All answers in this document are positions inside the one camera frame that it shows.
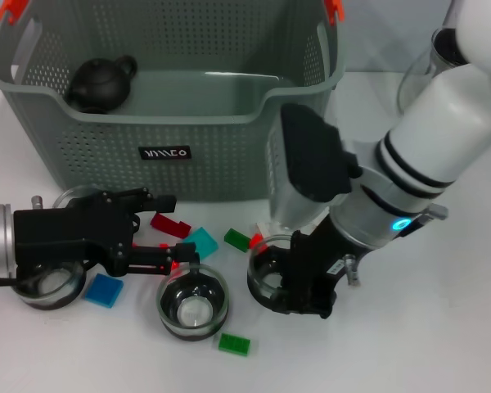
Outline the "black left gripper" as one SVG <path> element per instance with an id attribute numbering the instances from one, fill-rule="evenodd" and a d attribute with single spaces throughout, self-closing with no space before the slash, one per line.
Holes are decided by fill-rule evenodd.
<path id="1" fill-rule="evenodd" d="M 173 213 L 174 195 L 153 196 L 147 187 L 98 191 L 74 198 L 65 208 L 13 213 L 15 260 L 20 276 L 59 263 L 95 264 L 113 277 L 127 274 L 167 276 L 173 264 L 200 263 L 196 244 L 134 246 L 136 213 Z"/>

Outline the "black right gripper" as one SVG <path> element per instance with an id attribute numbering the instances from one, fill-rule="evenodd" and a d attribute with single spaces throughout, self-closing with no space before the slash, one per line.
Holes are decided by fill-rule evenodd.
<path id="1" fill-rule="evenodd" d="M 304 235 L 300 230 L 293 232 L 289 281 L 280 273 L 268 276 L 268 284 L 273 288 L 269 296 L 271 310 L 329 318 L 336 302 L 336 291 L 330 287 L 313 287 L 310 290 L 314 279 L 325 274 L 345 255 L 362 258 L 368 252 L 368 246 L 348 239 L 330 216 L 323 219 L 310 235 Z M 293 296 L 304 297 L 295 306 Z"/>

